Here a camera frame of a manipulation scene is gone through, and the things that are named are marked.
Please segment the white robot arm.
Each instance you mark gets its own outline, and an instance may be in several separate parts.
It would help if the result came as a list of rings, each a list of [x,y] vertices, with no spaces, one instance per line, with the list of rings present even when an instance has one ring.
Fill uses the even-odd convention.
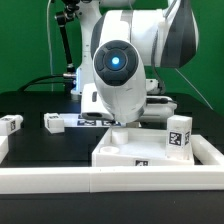
[[[84,86],[85,119],[129,123],[147,110],[144,68],[180,68],[196,54],[198,29],[190,0],[157,10],[111,10],[91,37],[93,82]]]

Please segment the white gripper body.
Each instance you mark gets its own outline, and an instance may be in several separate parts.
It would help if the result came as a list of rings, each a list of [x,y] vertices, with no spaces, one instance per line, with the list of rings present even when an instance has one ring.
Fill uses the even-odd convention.
[[[144,113],[135,122],[166,122],[174,115],[177,104],[166,96],[148,96]],[[87,120],[115,121],[104,107],[94,83],[86,84],[81,99],[81,115]]]

